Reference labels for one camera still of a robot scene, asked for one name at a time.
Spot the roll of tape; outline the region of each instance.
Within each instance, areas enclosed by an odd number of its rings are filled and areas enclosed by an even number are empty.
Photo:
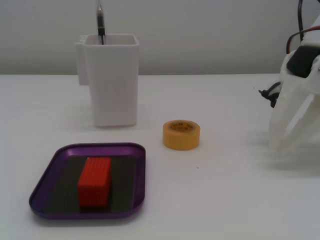
[[[163,125],[163,144],[174,150],[191,150],[199,145],[200,126],[193,121],[174,120]]]

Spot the white cup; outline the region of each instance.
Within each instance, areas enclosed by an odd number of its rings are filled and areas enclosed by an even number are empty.
[[[137,122],[139,43],[132,34],[82,36],[75,43],[80,85],[89,85],[94,124],[99,127]]]

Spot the purple tray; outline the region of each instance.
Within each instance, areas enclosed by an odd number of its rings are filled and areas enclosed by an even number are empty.
[[[132,209],[120,213],[45,213],[42,209],[50,192],[71,156],[134,156]],[[114,219],[132,215],[140,209],[145,199],[146,150],[136,143],[79,143],[60,148],[53,156],[38,184],[33,190],[29,205],[32,211],[46,219]]]

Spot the red plastic block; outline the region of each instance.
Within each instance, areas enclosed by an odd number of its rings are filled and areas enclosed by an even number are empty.
[[[106,206],[111,179],[110,157],[88,157],[77,185],[80,207]]]

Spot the black wire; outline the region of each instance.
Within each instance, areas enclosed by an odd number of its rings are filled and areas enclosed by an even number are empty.
[[[261,93],[261,96],[271,102],[270,105],[272,108],[274,108],[276,106],[280,92],[275,92],[271,95],[269,95],[269,94],[273,89],[275,89],[280,84],[281,84],[281,82],[276,82],[268,90],[263,90],[263,91],[259,90],[259,93]]]
[[[299,32],[301,32],[304,29],[304,26],[302,25],[302,1],[299,0],[298,3],[298,24],[299,24]],[[300,33],[300,42],[304,39],[304,34]]]

